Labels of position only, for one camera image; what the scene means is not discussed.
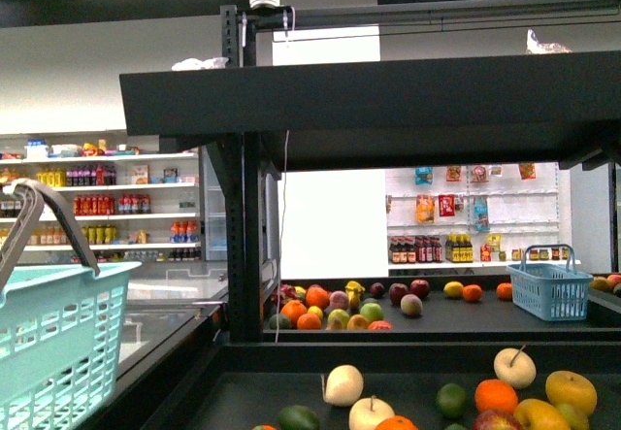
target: orange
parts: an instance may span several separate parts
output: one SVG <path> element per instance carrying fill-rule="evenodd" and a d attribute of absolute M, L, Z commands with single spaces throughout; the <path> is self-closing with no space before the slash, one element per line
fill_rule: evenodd
<path fill-rule="evenodd" d="M 483 289 L 481 289 L 481 286 L 478 284 L 469 284 L 464 286 L 462 296 L 464 296 L 464 299 L 468 302 L 480 301 L 481 297 L 483 297 Z"/>
<path fill-rule="evenodd" d="M 301 314 L 298 318 L 298 330 L 320 330 L 321 319 L 316 314 Z"/>
<path fill-rule="evenodd" d="M 297 328 L 298 318 L 307 312 L 307 308 L 300 301 L 289 301 L 280 310 L 280 313 L 287 315 L 294 328 Z"/>
<path fill-rule="evenodd" d="M 330 294 L 323 287 L 315 286 L 307 290 L 307 307 L 317 306 L 325 311 L 330 305 Z"/>
<path fill-rule="evenodd" d="M 407 417 L 395 415 L 380 422 L 376 430 L 418 430 L 418 427 Z"/>
<path fill-rule="evenodd" d="M 511 286 L 510 282 L 501 282 L 496 287 L 496 294 L 498 295 L 498 298 L 502 301 L 512 301 L 513 286 Z"/>
<path fill-rule="evenodd" d="M 513 415 L 518 401 L 513 387 L 502 380 L 484 380 L 478 384 L 474 392 L 474 403 L 480 413 L 497 409 Z"/>

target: black tray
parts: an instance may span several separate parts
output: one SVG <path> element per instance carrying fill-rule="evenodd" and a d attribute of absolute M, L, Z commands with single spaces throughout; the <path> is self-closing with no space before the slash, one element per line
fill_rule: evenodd
<path fill-rule="evenodd" d="M 322 401 L 320 373 L 350 363 L 365 377 L 363 397 L 376 395 L 396 413 L 411 418 L 421 430 L 442 430 L 451 421 L 436 410 L 440 387 L 458 382 L 471 396 L 469 409 L 457 420 L 467 428 L 476 416 L 476 385 L 494 378 L 493 360 L 500 343 L 258 345 L 226 346 L 206 353 L 144 428 L 157 430 L 249 429 L 278 426 L 282 407 L 300 404 L 314 409 L 322 430 L 347 428 L 348 409 Z M 545 399 L 544 384 L 554 370 L 567 369 L 588 377 L 598 390 L 593 430 L 616 430 L 621 421 L 621 354 L 612 343 L 531 344 L 528 352 L 538 377 L 518 391 L 520 399 Z"/>
<path fill-rule="evenodd" d="M 414 277 L 361 280 L 367 293 L 374 282 L 388 286 L 393 282 L 406 285 Z M 324 330 L 299 331 L 280 330 L 280 342 L 374 342 L 376 334 L 382 334 L 383 341 L 615 341 L 621 338 L 621 303 L 612 296 L 595 292 L 590 297 L 588 316 L 581 321 L 544 321 L 529 314 L 510 301 L 501 301 L 496 295 L 496 286 L 509 281 L 509 276 L 436 276 L 426 280 L 432 293 L 423 302 L 420 318 L 406 317 L 401 309 L 393 307 L 388 293 L 379 299 L 384 319 L 394 330 L 380 331 L 325 331 L 327 315 L 323 319 Z M 483 298 L 477 303 L 462 299 L 447 299 L 442 289 L 448 281 L 459 280 L 463 284 L 477 283 L 483 288 Z M 340 289 L 349 280 L 286 281 L 289 284 L 309 286 L 319 283 L 329 290 Z M 269 328 L 269 317 L 276 312 L 275 306 L 266 304 L 264 341 L 273 342 L 275 330 Z"/>

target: basket handle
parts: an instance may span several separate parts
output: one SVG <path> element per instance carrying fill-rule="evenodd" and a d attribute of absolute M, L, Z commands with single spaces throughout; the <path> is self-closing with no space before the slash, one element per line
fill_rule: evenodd
<path fill-rule="evenodd" d="M 536 245 L 536 246 L 528 246 L 526 248 L 526 250 L 524 250 L 524 253 L 522 254 L 522 261 L 520 263 L 520 270 L 522 272 L 526 271 L 526 255 L 531 250 L 531 248 L 568 248 L 570 250 L 570 257 L 567 259 L 567 264 L 565 265 L 565 270 L 566 271 L 570 270 L 570 262 L 571 262 L 571 264 L 572 264 L 572 271 L 575 272 L 575 254 L 573 253 L 572 246 L 570 246 L 568 244 L 547 244 L 547 245 L 543 244 L 543 245 Z"/>
<path fill-rule="evenodd" d="M 44 203 L 54 212 L 81 264 L 92 268 L 95 275 L 99 275 L 100 269 L 95 254 L 90 249 L 67 201 L 51 187 L 38 181 L 20 179 L 13 181 L 12 185 L 12 194 L 22 200 L 22 208 L 6 242 L 0 248 L 0 291 L 9 281 L 19 257 L 37 226 Z"/>

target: black overhead canopy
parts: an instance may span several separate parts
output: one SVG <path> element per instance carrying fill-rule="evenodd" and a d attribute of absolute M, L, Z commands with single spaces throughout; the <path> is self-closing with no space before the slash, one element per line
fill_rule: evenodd
<path fill-rule="evenodd" d="M 619 155 L 621 51 L 245 67 L 120 76 L 130 135 L 198 145 L 262 132 L 287 169 Z"/>

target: light blue shopping basket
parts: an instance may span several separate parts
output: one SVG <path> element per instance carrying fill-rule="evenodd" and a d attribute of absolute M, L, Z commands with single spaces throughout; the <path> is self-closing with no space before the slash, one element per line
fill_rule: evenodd
<path fill-rule="evenodd" d="M 97 265 L 54 190 L 19 180 L 22 210 L 0 249 L 0 430 L 75 428 L 112 396 L 129 271 Z M 16 267 L 43 211 L 54 211 L 82 265 Z"/>

